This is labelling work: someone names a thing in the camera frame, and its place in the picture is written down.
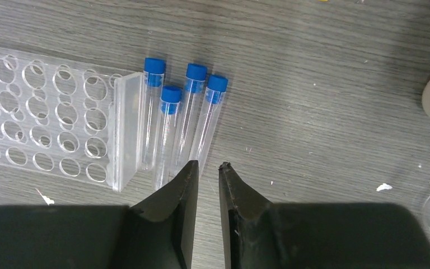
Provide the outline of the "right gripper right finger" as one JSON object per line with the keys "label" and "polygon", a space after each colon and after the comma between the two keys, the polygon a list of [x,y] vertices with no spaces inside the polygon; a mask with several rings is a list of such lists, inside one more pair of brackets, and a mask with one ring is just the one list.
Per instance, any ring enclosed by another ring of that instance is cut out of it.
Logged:
{"label": "right gripper right finger", "polygon": [[417,218],[394,203],[274,203],[219,169],[226,268],[430,268]]}

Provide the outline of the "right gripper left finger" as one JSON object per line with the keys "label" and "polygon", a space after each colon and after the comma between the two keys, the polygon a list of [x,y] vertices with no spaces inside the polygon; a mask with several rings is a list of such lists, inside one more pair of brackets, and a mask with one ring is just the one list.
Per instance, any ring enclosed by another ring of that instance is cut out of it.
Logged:
{"label": "right gripper left finger", "polygon": [[199,164],[134,206],[2,205],[0,268],[190,268]]}

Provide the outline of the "blue capped tube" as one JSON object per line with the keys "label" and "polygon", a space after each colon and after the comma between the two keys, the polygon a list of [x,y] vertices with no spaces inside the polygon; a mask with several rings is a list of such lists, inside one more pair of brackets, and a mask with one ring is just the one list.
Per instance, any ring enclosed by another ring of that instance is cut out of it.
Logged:
{"label": "blue capped tube", "polygon": [[156,147],[156,167],[153,178],[155,190],[160,189],[169,180],[172,164],[172,152],[177,131],[177,113],[181,101],[181,89],[176,86],[162,88],[159,112],[159,128]]}
{"label": "blue capped tube", "polygon": [[172,152],[170,178],[175,177],[189,161],[202,103],[206,76],[206,66],[196,63],[188,64],[180,108],[177,115],[177,131],[174,141],[174,150]]}
{"label": "blue capped tube", "polygon": [[216,130],[218,118],[225,99],[228,79],[219,75],[210,75],[204,92],[202,107],[195,130],[194,140],[189,159],[197,160],[199,164],[199,176],[203,169],[212,139]]}
{"label": "blue capped tube", "polygon": [[165,78],[166,62],[158,58],[144,60],[141,114],[141,168],[150,171],[155,163],[158,135],[158,111]]}

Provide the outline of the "clear acrylic tube rack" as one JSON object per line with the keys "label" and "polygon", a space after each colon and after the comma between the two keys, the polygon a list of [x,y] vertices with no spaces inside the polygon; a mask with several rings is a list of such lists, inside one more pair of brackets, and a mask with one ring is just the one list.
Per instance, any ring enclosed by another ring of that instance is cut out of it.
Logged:
{"label": "clear acrylic tube rack", "polygon": [[0,48],[0,165],[122,191],[143,73]]}

